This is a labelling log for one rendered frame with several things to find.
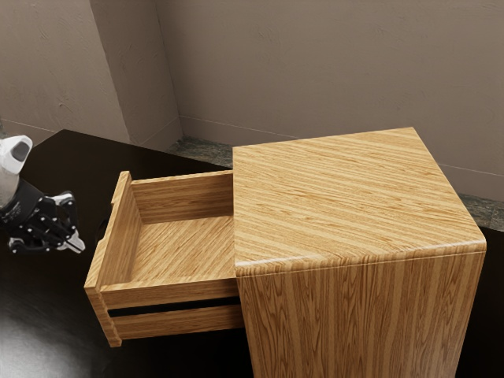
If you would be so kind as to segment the wooden cabinet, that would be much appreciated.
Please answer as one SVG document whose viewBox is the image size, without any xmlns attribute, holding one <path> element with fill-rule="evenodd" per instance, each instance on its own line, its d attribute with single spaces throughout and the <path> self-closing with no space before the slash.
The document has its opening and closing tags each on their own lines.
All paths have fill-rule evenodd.
<svg viewBox="0 0 504 378">
<path fill-rule="evenodd" d="M 255 378 L 454 378 L 487 242 L 412 128 L 233 150 Z"/>
</svg>

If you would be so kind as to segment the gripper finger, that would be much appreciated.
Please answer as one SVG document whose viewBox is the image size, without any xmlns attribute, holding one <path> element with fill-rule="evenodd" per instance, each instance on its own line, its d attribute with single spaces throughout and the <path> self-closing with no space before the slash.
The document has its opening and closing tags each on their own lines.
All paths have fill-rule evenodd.
<svg viewBox="0 0 504 378">
<path fill-rule="evenodd" d="M 42 254 L 49 252 L 51 246 L 27 246 L 21 239 L 11 238 L 9 240 L 9 249 L 14 254 Z M 77 233 L 66 239 L 64 242 L 58 243 L 56 250 L 71 250 L 80 254 L 85 250 L 85 243 Z"/>
<path fill-rule="evenodd" d="M 78 215 L 76 199 L 71 191 L 52 196 L 57 211 L 56 222 L 71 236 L 77 232 Z"/>
</svg>

